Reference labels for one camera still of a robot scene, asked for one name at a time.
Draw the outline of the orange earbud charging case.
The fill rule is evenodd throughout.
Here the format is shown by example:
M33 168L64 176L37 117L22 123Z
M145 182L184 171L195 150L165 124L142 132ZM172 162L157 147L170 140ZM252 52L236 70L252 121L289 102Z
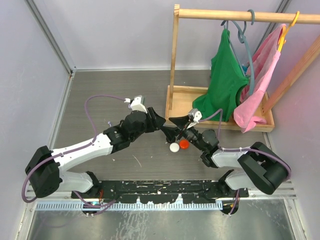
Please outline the orange earbud charging case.
M179 142L179 147L183 150L186 150L190 147L190 143L188 140L186 139L182 139L180 142Z

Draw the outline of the white round charging case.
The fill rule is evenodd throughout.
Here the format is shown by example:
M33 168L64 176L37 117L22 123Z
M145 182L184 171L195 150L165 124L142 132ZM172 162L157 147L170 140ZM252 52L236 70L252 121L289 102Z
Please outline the white round charging case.
M170 144L169 149L172 153L177 153L180 150L180 146L178 143L173 142Z

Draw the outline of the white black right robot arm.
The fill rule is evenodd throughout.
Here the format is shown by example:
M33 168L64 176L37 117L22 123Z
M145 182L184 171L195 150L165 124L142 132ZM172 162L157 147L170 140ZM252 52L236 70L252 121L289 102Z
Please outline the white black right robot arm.
M219 184L219 191L225 197L231 197L237 190L245 188L257 188L271 195L291 178L289 165L262 142L245 148L224 148L219 145L213 129L199 132L192 125L190 116L173 117L171 120L175 127L160 128L169 142L184 138L201 151L200 159L207 167L231 169Z

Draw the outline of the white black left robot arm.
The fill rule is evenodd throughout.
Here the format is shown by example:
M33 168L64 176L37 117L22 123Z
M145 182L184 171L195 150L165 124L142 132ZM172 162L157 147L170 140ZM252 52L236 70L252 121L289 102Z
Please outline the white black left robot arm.
M56 191L77 191L95 198L100 193L96 176L89 171L75 173L70 169L128 148L142 134L159 131L165 122L149 107L146 111L132 111L119 124L89 140L56 150L41 146L25 168L25 182L30 183L36 198L45 198Z

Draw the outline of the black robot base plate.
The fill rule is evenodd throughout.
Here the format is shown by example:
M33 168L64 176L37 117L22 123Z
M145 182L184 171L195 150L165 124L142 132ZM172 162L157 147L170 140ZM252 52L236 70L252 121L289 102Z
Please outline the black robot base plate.
M213 180L103 180L92 198L123 204L134 204L137 200L142 204L172 204L182 197L183 204L204 204L232 199L236 193Z

